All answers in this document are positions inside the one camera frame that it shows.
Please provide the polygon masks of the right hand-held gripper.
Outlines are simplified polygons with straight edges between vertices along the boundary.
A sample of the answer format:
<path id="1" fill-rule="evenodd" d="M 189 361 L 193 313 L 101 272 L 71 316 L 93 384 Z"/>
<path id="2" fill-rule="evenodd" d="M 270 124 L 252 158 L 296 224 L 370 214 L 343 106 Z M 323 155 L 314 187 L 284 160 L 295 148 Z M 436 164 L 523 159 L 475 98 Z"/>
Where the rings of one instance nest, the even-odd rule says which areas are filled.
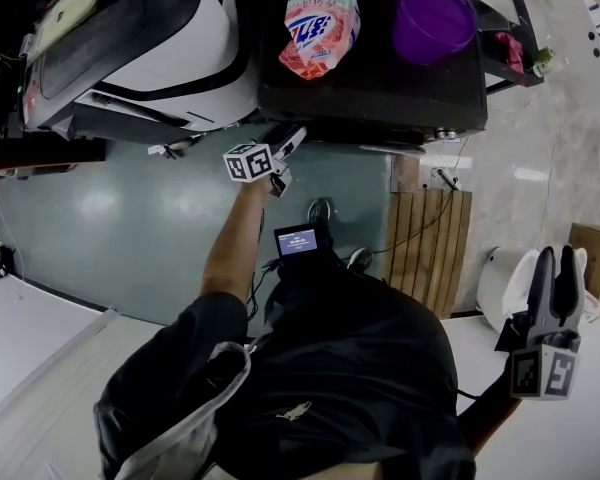
<path id="1" fill-rule="evenodd" d="M 544 326 L 554 310 L 559 326 L 566 330 L 526 340 L 524 325 Z M 579 364 L 580 335 L 577 329 L 585 302 L 584 274 L 576 251 L 562 248 L 560 273 L 555 279 L 555 255 L 551 246 L 539 254 L 531 281 L 528 316 L 519 312 L 504 323 L 495 350 L 508 352 L 510 395 L 517 399 L 566 400 Z"/>

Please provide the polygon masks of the person's left forearm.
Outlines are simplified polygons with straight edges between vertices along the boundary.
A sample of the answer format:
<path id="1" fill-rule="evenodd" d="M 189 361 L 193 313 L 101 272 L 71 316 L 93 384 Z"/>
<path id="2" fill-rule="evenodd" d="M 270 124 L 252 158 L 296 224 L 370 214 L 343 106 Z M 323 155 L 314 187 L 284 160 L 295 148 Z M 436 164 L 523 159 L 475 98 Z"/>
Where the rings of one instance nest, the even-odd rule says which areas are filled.
<path id="1" fill-rule="evenodd" d="M 228 293 L 247 304 L 259 254 L 262 216 L 271 188 L 269 178 L 241 185 L 207 257 L 201 295 Z"/>

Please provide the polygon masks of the white toilet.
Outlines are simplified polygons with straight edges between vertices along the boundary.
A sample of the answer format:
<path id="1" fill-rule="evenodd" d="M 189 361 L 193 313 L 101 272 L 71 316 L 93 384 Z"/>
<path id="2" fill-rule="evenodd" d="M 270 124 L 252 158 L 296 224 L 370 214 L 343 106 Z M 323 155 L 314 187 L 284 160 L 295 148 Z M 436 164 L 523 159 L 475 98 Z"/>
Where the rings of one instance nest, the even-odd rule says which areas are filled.
<path id="1" fill-rule="evenodd" d="M 541 251 L 498 247 L 492 251 L 483 267 L 478 284 L 477 304 L 489 324 L 500 334 L 506 320 L 514 314 L 523 312 L 529 318 L 527 299 Z M 556 279 L 560 273 L 561 253 L 554 255 Z M 543 323 L 544 326 L 531 326 L 529 320 L 524 325 L 528 342 L 536 336 L 566 330 L 559 326 L 559 318 L 554 310 L 554 290 L 551 310 Z"/>

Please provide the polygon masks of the person's left shoe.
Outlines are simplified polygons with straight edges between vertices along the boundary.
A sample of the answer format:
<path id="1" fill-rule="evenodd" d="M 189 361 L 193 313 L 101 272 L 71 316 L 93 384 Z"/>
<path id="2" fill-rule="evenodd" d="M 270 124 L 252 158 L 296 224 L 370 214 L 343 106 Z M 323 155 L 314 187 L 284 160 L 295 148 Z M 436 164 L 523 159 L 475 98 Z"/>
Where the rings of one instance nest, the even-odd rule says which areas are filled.
<path id="1" fill-rule="evenodd" d="M 307 221 L 312 224 L 328 223 L 331 218 L 331 204 L 327 198 L 314 199 L 307 211 Z"/>

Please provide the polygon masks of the person's shoe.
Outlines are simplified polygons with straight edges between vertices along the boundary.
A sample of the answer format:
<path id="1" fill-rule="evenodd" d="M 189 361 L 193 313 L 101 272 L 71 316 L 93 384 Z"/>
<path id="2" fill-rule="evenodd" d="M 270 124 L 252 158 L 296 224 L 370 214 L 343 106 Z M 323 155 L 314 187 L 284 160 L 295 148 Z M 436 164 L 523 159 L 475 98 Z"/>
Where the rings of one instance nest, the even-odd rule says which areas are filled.
<path id="1" fill-rule="evenodd" d="M 331 204 L 327 198 L 314 199 L 307 211 L 307 221 L 312 224 L 328 223 L 331 218 Z"/>
<path id="2" fill-rule="evenodd" d="M 347 265 L 347 269 L 359 273 L 364 273 L 373 262 L 373 252 L 367 247 L 361 247 L 355 250 Z"/>

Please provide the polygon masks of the small black screen device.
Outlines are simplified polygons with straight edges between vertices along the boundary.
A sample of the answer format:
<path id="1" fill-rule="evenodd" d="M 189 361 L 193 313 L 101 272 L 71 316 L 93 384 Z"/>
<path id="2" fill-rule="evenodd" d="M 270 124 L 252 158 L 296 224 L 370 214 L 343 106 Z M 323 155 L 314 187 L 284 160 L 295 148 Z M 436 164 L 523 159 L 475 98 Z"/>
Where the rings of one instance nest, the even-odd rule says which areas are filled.
<path id="1" fill-rule="evenodd" d="M 280 260 L 312 257 L 324 249 L 316 224 L 306 223 L 279 228 L 274 231 L 274 237 Z"/>

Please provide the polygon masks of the wooden slatted mat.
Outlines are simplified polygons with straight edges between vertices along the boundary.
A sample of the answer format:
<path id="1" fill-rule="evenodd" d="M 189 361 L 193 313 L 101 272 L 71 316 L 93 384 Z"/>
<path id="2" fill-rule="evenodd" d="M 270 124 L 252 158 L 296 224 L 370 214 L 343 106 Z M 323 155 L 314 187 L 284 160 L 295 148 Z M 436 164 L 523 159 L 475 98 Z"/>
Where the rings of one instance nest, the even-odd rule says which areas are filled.
<path id="1" fill-rule="evenodd" d="M 439 319 L 451 317 L 463 270 L 473 194 L 420 189 L 390 195 L 383 279 Z"/>

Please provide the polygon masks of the person's right shoe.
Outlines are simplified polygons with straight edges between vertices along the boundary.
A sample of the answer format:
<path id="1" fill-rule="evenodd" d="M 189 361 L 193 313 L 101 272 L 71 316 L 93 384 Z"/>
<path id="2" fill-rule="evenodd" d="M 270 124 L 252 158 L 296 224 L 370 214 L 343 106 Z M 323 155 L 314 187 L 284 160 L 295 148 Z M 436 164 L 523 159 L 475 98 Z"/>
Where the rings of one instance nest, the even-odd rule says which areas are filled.
<path id="1" fill-rule="evenodd" d="M 361 247 L 355 250 L 347 265 L 347 269 L 359 273 L 364 273 L 373 262 L 373 252 L 367 247 Z"/>

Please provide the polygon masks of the white and black appliance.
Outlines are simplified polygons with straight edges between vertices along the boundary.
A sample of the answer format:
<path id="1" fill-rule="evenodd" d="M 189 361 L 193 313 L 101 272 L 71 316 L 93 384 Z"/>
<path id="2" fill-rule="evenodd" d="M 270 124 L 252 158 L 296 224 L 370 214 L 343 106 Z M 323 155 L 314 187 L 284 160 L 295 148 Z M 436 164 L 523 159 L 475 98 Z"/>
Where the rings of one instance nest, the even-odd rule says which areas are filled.
<path id="1" fill-rule="evenodd" d="M 153 145 L 257 108 L 241 0 L 51 0 L 23 44 L 21 126 Z"/>

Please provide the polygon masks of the white power strip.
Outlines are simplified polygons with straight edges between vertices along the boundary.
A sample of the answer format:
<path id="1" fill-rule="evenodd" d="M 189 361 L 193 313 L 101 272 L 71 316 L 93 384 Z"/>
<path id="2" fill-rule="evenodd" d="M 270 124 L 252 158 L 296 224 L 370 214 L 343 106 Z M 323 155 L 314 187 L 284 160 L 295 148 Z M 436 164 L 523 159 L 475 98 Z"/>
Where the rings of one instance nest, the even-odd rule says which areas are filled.
<path id="1" fill-rule="evenodd" d="M 458 176 L 449 168 L 437 167 L 431 170 L 431 174 L 437 177 L 451 191 L 461 191 L 462 185 Z"/>

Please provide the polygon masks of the purple plastic bucket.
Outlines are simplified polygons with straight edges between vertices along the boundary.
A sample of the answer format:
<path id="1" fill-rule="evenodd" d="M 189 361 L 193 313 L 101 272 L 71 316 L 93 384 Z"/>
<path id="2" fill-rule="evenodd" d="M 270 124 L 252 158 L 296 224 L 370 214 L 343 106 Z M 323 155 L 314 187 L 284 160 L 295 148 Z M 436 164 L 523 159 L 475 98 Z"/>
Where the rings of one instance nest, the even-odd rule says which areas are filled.
<path id="1" fill-rule="evenodd" d="M 469 0 L 397 0 L 392 44 L 409 63 L 434 64 L 463 50 L 476 32 Z"/>

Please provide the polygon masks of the small green item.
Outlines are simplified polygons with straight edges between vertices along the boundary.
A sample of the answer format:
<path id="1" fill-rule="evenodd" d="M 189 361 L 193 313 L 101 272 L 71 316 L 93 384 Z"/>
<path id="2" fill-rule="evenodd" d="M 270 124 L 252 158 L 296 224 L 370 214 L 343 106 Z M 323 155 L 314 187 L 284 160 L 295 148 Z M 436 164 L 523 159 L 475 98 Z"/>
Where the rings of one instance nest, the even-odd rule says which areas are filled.
<path id="1" fill-rule="evenodd" d="M 550 47 L 544 47 L 537 51 L 533 57 L 532 72 L 538 78 L 544 77 L 552 70 L 555 52 Z"/>

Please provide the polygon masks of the person's body in black clothing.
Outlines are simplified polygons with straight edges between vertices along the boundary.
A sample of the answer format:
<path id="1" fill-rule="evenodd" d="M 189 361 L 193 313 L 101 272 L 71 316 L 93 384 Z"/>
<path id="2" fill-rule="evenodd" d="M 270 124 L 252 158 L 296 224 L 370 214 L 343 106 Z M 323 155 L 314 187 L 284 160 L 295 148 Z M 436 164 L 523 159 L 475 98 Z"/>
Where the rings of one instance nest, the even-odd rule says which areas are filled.
<path id="1" fill-rule="evenodd" d="M 474 480 L 458 425 L 457 375 L 439 319 L 349 271 L 275 289 L 271 332 L 217 411 L 210 461 L 236 480 L 302 480 L 377 463 L 384 480 Z M 105 480 L 135 452 L 221 393 L 242 368 L 245 305 L 197 298 L 134 352 L 94 408 Z"/>

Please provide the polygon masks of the red cloth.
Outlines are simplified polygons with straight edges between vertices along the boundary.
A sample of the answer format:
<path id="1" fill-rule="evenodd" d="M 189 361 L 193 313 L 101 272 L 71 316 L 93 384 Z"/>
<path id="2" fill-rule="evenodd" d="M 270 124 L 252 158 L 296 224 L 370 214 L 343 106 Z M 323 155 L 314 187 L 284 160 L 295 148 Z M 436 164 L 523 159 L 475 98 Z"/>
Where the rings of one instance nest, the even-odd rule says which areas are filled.
<path id="1" fill-rule="evenodd" d="M 501 50 L 505 52 L 505 61 L 507 66 L 517 73 L 523 73 L 524 50 L 522 44 L 511 34 L 506 32 L 497 32 L 494 38 L 495 41 L 500 45 Z"/>

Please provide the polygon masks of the white door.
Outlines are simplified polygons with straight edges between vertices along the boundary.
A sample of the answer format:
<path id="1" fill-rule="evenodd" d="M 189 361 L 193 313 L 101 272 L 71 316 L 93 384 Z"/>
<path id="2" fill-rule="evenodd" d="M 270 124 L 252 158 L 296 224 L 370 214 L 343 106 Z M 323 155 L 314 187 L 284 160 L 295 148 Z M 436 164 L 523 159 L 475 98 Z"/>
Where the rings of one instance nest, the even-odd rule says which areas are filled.
<path id="1" fill-rule="evenodd" d="M 160 325 L 109 310 L 0 403 L 0 480 L 102 480 L 93 406 Z"/>

